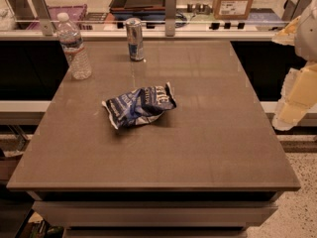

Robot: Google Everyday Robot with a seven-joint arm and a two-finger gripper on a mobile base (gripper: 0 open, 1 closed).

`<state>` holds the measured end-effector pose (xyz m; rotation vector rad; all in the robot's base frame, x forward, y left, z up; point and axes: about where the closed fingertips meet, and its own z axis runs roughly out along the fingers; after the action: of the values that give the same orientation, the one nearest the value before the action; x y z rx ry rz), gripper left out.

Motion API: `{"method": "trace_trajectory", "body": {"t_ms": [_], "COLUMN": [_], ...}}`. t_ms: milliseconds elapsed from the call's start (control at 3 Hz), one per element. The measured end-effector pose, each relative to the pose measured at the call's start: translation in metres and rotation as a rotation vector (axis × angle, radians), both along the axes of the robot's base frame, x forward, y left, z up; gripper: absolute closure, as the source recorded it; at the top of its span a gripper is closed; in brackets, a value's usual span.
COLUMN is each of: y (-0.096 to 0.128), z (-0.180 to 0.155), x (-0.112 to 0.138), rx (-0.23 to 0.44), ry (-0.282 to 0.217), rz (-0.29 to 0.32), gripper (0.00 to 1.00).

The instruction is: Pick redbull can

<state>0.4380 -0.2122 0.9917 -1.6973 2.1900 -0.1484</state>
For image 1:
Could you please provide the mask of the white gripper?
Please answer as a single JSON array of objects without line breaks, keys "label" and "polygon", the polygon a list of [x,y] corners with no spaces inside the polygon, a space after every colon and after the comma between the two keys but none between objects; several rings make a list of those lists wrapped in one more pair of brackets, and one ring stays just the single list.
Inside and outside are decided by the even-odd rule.
[{"label": "white gripper", "polygon": [[[299,57],[317,61],[317,0],[312,0],[301,16],[289,22],[272,39],[274,43],[295,46]],[[272,126],[288,131],[296,126],[317,103],[317,63],[302,69],[291,68],[285,77],[281,98],[277,101]]]}]

